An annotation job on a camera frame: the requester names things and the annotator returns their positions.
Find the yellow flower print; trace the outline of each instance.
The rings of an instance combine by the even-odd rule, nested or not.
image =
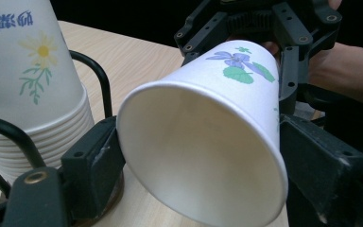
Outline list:
[[[27,36],[26,40],[19,42],[19,45],[30,50],[28,56],[33,57],[32,67],[23,72],[27,77],[20,78],[23,81],[20,96],[26,90],[29,90],[28,95],[32,96],[34,104],[38,105],[41,93],[44,91],[43,86],[45,84],[49,86],[49,81],[52,78],[50,67],[58,63],[57,58],[52,55],[52,52],[57,50],[58,47],[54,43],[54,38],[48,38],[42,31],[39,39]]]
[[[40,32],[39,39],[33,39],[27,36],[26,40],[20,41],[19,45],[31,50],[29,57],[34,57],[32,65],[39,65],[42,69],[48,68],[50,64],[56,65],[58,60],[52,55],[52,52],[58,47],[54,44],[54,38]]]

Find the white paper cup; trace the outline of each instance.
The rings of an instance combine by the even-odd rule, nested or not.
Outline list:
[[[159,201],[211,226],[264,226],[280,214],[278,67],[262,46],[220,44],[137,87],[118,116],[126,162]]]
[[[59,166],[60,156],[94,125],[49,0],[0,0],[0,119],[25,131],[48,166]],[[31,169],[25,162],[0,134],[1,174],[13,182]]]

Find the paper cup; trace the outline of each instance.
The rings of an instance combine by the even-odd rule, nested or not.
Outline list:
[[[264,226],[280,214],[278,67],[262,46],[220,44],[131,91],[118,116],[131,171],[159,201],[211,226]]]
[[[49,0],[0,0],[0,119],[25,131],[49,166],[59,166],[60,156],[94,125]],[[9,157],[24,162],[6,165]],[[30,169],[25,162],[0,135],[1,174],[12,182]]]

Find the stack of paper cups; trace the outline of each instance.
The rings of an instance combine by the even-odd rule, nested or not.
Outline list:
[[[0,118],[25,131],[54,167],[94,125],[49,0],[0,0]],[[0,134],[0,173],[12,183],[30,169]]]

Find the wooden table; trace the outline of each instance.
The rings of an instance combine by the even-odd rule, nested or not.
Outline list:
[[[60,22],[64,39],[75,50],[97,61],[107,73],[116,115],[123,98],[136,86],[160,79],[182,65],[179,49],[114,34],[86,26]],[[104,118],[102,95],[94,72],[75,61],[81,81],[87,87],[95,122]],[[186,218],[153,198],[124,168],[122,200],[95,226],[177,227],[205,226]],[[268,227],[287,227],[285,209]]]

